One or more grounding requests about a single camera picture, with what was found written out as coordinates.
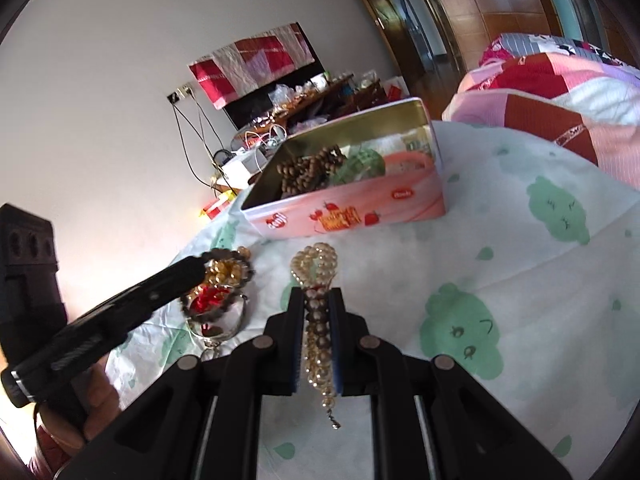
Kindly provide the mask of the left hand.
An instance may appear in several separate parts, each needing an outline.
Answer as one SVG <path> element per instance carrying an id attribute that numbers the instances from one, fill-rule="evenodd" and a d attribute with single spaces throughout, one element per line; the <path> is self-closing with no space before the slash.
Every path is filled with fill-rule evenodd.
<path id="1" fill-rule="evenodd" d="M 80 406 L 85 410 L 85 418 L 80 428 L 48 404 L 40 408 L 43 430 L 70 456 L 79 453 L 120 414 L 119 394 L 106 374 L 109 356 L 106 354 L 93 364 L 85 389 L 81 391 Z"/>

